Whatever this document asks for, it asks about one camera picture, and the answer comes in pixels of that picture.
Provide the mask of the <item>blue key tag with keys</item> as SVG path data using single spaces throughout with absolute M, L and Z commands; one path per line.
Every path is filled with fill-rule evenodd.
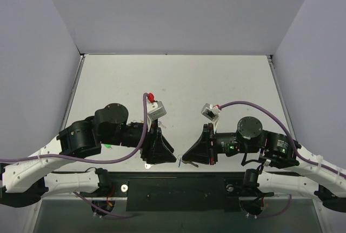
M 199 165 L 194 163 L 194 162 L 184 161 L 182 157 L 183 157 L 182 155 L 178 155 L 178 157 L 177 157 L 178 158 L 178 167 L 179 168 L 182 167 L 183 165 L 191 165 L 191 166 L 193 166 L 195 168 L 199 167 Z

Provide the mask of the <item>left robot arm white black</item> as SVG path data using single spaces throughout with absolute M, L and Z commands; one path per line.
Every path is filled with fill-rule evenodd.
M 22 208 L 50 195 L 79 191 L 104 197 L 111 192 L 113 184 L 105 169 L 54 173 L 74 162 L 116 164 L 136 153 L 150 165 L 176 162 L 174 149 L 158 125 L 167 113 L 163 103 L 145 101 L 143 107 L 144 121 L 128 123 L 125 106 L 108 104 L 73 122 L 29 157 L 1 160 L 1 204 Z

